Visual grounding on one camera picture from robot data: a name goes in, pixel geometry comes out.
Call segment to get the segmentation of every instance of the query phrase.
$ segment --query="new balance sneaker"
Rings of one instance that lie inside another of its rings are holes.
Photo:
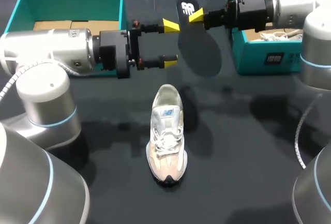
[[[165,84],[153,102],[146,154],[154,177],[166,184],[178,181],[186,169],[183,126],[182,100],[174,86]]]

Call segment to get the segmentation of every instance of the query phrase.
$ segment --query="brown cardboard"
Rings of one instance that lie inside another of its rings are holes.
[[[70,29],[71,21],[36,21],[33,30]]]
[[[118,21],[36,21],[33,30],[88,28],[92,35],[100,31],[118,30]]]
[[[253,41],[253,40],[256,40],[256,39],[261,39],[261,33],[264,33],[264,34],[273,34],[275,32],[285,32],[285,33],[290,33],[292,31],[294,31],[296,29],[290,29],[290,28],[287,28],[287,29],[270,29],[270,30],[264,30],[264,31],[261,31],[261,32],[258,32],[256,33],[254,29],[250,29],[250,30],[245,30],[245,34],[246,34],[246,38],[248,41]]]
[[[92,35],[99,35],[100,31],[118,30],[118,21],[73,21],[73,28],[88,28]]]

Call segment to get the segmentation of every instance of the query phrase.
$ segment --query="new balance logo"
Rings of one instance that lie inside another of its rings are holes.
[[[190,16],[194,13],[194,6],[192,3],[182,3],[183,13]]]
[[[173,109],[163,110],[161,112],[161,117],[170,117],[173,116],[173,113],[174,113]]]

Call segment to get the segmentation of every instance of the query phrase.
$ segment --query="cable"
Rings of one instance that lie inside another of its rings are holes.
[[[300,130],[301,130],[301,126],[302,124],[304,123],[307,115],[309,114],[310,110],[314,107],[315,103],[317,102],[317,100],[322,97],[323,94],[317,94],[314,98],[314,100],[310,103],[310,105],[308,106],[308,108],[306,109],[306,111],[304,112],[304,114],[302,115],[300,121],[299,121],[299,124],[296,128],[296,132],[295,132],[295,139],[294,139],[294,148],[295,148],[295,153],[296,153],[296,157],[301,165],[301,167],[303,169],[306,168],[306,165],[305,163],[303,162],[302,158],[301,158],[301,154],[300,154],[300,151],[299,151],[299,145],[298,145],[298,141],[299,141],[299,134],[300,134]]]
[[[40,64],[56,64],[59,65],[61,68],[63,68],[68,74],[71,74],[73,76],[88,76],[85,74],[80,74],[78,72],[75,72],[73,70],[71,70],[70,68],[68,68],[66,65],[64,65],[63,63],[56,61],[56,60],[52,60],[52,59],[48,59],[48,60],[44,60],[44,61],[37,61],[34,62],[30,65],[24,65],[22,66],[10,79],[9,81],[6,83],[6,85],[4,86],[4,88],[1,90],[0,92],[0,102],[2,101],[2,99],[5,97],[5,95],[7,94],[7,92],[9,91],[9,89],[16,83],[17,79],[24,74],[25,72],[27,72],[28,70],[30,70],[33,67],[36,67]]]

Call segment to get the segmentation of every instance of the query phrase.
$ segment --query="teal shoe box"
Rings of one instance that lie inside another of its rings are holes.
[[[124,0],[18,0],[5,33],[33,30],[36,22],[111,21],[127,29]],[[102,73],[115,75],[115,71]]]
[[[233,56],[238,74],[270,75],[300,71],[301,40],[249,41],[233,30]]]

